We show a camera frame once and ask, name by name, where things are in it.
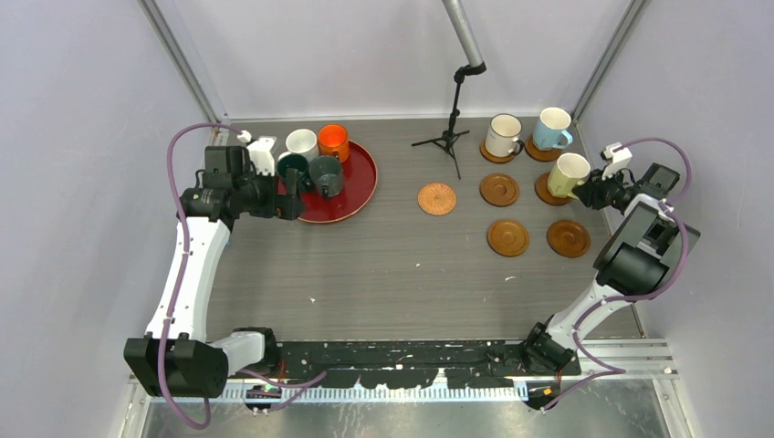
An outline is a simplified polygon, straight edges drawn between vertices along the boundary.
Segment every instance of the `white mug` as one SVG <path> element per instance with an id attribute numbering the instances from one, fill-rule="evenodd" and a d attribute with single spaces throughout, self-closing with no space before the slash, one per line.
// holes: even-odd
<path id="1" fill-rule="evenodd" d="M 522 145 L 518 139 L 519 133 L 521 133 L 521 122 L 516 117 L 510 114 L 497 114 L 489 121 L 489 132 L 486 134 L 484 147 L 487 152 L 496 157 L 507 157 L 513 154 L 517 145 Z"/>
<path id="2" fill-rule="evenodd" d="M 294 130 L 285 139 L 288 151 L 303 155 L 307 162 L 312 162 L 319 155 L 317 134 L 311 130 Z"/>
<path id="3" fill-rule="evenodd" d="M 549 192 L 557 198 L 576 198 L 572 189 L 586 182 L 591 165 L 582 155 L 562 153 L 549 174 Z"/>

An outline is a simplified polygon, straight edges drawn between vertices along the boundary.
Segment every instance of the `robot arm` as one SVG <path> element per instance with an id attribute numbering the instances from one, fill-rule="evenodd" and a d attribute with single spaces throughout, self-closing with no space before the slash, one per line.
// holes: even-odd
<path id="1" fill-rule="evenodd" d="M 205 169 L 199 171 L 202 187 L 197 172 L 196 186 L 180 197 L 191 241 L 167 340 L 166 380 L 173 396 L 217 397 L 226 378 L 238 370 L 253 364 L 271 368 L 277 362 L 276 341 L 267 328 L 239 329 L 225 339 L 206 343 L 207 306 L 214 273 L 235 220 L 241 213 L 294 220 L 304 212 L 294 170 L 288 170 L 288 194 L 277 193 L 270 153 L 274 140 L 262 137 L 247 148 L 206 148 Z M 183 226 L 178 223 L 173 261 L 159 306 L 145 336 L 127 339 L 124 347 L 124 359 L 150 395 L 161 395 L 156 366 L 159 339 L 183 261 L 182 251 Z"/>
<path id="2" fill-rule="evenodd" d="M 585 339 L 613 312 L 656 290 L 679 261 L 679 230 L 659 206 L 679 174 L 654 163 L 640 181 L 627 186 L 622 170 L 632 155 L 626 148 L 617 149 L 620 146 L 606 148 L 602 153 L 608 163 L 605 169 L 592 171 L 589 180 L 573 192 L 584 205 L 595 210 L 612 206 L 625 219 L 594 261 L 597 274 L 591 284 L 568 308 L 530 331 L 522 357 L 530 372 L 562 370 L 575 355 L 575 335 Z M 690 251 L 700 234 L 690 226 L 686 230 Z"/>

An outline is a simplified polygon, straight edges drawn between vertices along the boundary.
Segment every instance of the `wooden coaster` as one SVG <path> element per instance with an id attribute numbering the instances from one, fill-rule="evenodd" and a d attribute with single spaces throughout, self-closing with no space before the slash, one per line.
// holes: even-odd
<path id="1" fill-rule="evenodd" d="M 440 216 L 451 212 L 457 204 L 455 191 L 446 184 L 433 182 L 425 185 L 416 197 L 426 213 Z"/>
<path id="2" fill-rule="evenodd" d="M 504 173 L 492 173 L 481 180 L 478 192 L 495 207 L 507 207 L 518 199 L 518 183 Z"/>
<path id="3" fill-rule="evenodd" d="M 532 157 L 536 162 L 554 162 L 562 153 L 562 149 L 551 149 L 550 151 L 541 151 L 532 142 L 532 136 L 527 138 L 527 146 L 524 147 L 527 151 L 527 155 Z"/>
<path id="4" fill-rule="evenodd" d="M 486 241 L 492 251 L 506 257 L 520 256 L 529 246 L 529 233 L 513 219 L 495 221 L 486 230 Z"/>
<path id="5" fill-rule="evenodd" d="M 493 162 L 494 164 L 505 164 L 516 158 L 516 155 L 508 155 L 507 157 L 496 157 L 492 155 L 486 150 L 486 139 L 481 140 L 481 146 L 478 147 L 478 150 L 481 151 L 481 155 L 483 155 L 488 162 Z"/>
<path id="6" fill-rule="evenodd" d="M 545 172 L 542 175 L 538 177 L 538 179 L 535 181 L 535 193 L 538 194 L 538 198 L 544 203 L 547 203 L 548 205 L 553 205 L 555 207 L 558 207 L 560 205 L 567 205 L 572 201 L 572 198 L 569 196 L 566 198 L 558 198 L 551 194 L 549 191 L 549 175 L 551 172 Z"/>
<path id="7" fill-rule="evenodd" d="M 549 246 L 558 255 L 567 258 L 583 256 L 591 248 L 591 236 L 586 228 L 575 221 L 553 223 L 546 233 Z"/>

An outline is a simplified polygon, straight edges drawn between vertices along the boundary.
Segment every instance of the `white wall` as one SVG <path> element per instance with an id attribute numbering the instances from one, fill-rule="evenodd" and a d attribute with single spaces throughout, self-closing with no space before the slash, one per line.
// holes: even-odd
<path id="1" fill-rule="evenodd" d="M 448 114 L 467 63 L 440 0 L 174 3 L 232 118 Z M 464 1 L 463 115 L 574 108 L 628 3 Z"/>
<path id="2" fill-rule="evenodd" d="M 651 2 L 581 122 L 588 145 L 659 135 L 695 167 L 676 212 L 702 232 L 673 290 L 642 307 L 666 336 L 707 437 L 771 436 L 774 420 L 774 4 Z M 666 146 L 633 149 L 682 169 Z"/>
<path id="3" fill-rule="evenodd" d="M 169 270 L 166 145 L 203 116 L 136 2 L 5 1 L 0 41 L 0 436 L 104 438 Z"/>

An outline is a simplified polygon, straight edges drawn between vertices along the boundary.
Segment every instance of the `mug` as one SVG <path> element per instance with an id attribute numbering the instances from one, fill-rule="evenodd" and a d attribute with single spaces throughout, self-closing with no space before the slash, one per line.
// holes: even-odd
<path id="1" fill-rule="evenodd" d="M 347 130 L 340 125 L 328 125 L 317 133 L 319 151 L 323 155 L 333 155 L 340 162 L 350 157 L 350 138 Z"/>
<path id="2" fill-rule="evenodd" d="M 541 151 L 564 149 L 572 144 L 572 135 L 567 132 L 572 118 L 561 108 L 546 108 L 540 112 L 540 120 L 532 133 L 532 143 Z M 567 142 L 561 144 L 564 137 Z"/>
<path id="3" fill-rule="evenodd" d="M 303 155 L 293 152 L 284 152 L 279 156 L 279 160 L 277 160 L 277 174 L 286 188 L 288 187 L 288 182 L 285 181 L 285 176 L 288 174 L 288 168 L 296 169 L 296 172 L 298 172 L 298 191 L 301 193 L 308 192 L 312 188 L 312 184 L 309 180 L 309 162 L 307 162 L 307 159 Z"/>
<path id="4" fill-rule="evenodd" d="M 288 152 L 303 155 L 307 162 L 312 162 L 319 155 L 317 135 L 311 130 L 294 130 L 285 139 Z"/>
<path id="5" fill-rule="evenodd" d="M 572 189 L 586 182 L 591 165 L 577 153 L 562 153 L 549 174 L 549 192 L 557 198 L 575 198 Z"/>
<path id="6" fill-rule="evenodd" d="M 521 122 L 510 114 L 497 114 L 489 121 L 489 132 L 486 134 L 484 147 L 496 157 L 518 155 L 524 147 L 524 142 L 518 139 L 521 132 Z"/>
<path id="7" fill-rule="evenodd" d="M 344 190 L 344 169 L 336 157 L 320 155 L 309 164 L 309 178 L 315 190 L 328 199 Z"/>

